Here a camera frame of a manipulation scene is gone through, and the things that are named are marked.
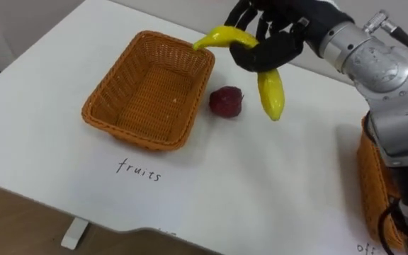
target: toy banana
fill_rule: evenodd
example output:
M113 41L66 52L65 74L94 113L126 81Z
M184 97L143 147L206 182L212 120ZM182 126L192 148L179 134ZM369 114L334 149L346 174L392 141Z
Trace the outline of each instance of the toy banana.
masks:
M253 36L238 28L219 25L213 28L208 35L193 44L194 50L203 47L229 47L231 43L238 42L247 47L254 47L259 42ZM258 73L258 89L264 111L271 120L276 121L281 117L284 109L283 83L278 70Z

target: orange wicker basket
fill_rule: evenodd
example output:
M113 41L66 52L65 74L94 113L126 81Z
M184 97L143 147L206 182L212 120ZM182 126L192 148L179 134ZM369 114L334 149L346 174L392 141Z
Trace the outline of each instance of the orange wicker basket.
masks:
M391 174L380 159L378 148L363 132L357 153L363 212L370 237L379 241L377 229L380 214L390 205L390 198L400 198ZM404 236L388 216L385 239L392 248L403 250Z
M151 150L182 147L215 56L152 31L138 33L84 104L88 124Z

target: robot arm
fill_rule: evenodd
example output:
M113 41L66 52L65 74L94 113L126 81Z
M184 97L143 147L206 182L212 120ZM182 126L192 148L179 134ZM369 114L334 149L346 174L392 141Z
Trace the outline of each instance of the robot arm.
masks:
M225 25L245 30L258 10L263 11L256 33L260 43L252 49L232 43L229 50L235 62L250 72L268 71L293 60L307 43L318 57L347 75L370 107L364 130L397 184L401 201L392 206L399 206L408 232L408 35L384 11L359 28L331 0L240 0ZM406 47L390 47L372 36L379 28ZM379 219L380 239L388 254L392 252L382 228L392 209Z

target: table surface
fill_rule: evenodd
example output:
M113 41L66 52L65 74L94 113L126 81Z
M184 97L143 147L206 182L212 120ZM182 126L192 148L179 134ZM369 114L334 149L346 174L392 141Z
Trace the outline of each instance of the table surface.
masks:
M285 111L271 122L256 75L213 48L205 96L240 87L238 118L212 116L204 100L186 146L169 153L84 123L87 96L141 30L189 42L203 36L87 0L0 74L0 188L115 231L161 229L224 254L366 247L356 149L368 108L347 84L285 65Z

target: floor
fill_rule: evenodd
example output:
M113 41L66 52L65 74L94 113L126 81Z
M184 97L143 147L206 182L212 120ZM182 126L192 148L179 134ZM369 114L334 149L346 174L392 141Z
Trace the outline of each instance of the floor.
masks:
M75 251L60 246L72 217L0 190L0 255L211 255L156 232L117 234L91 225Z

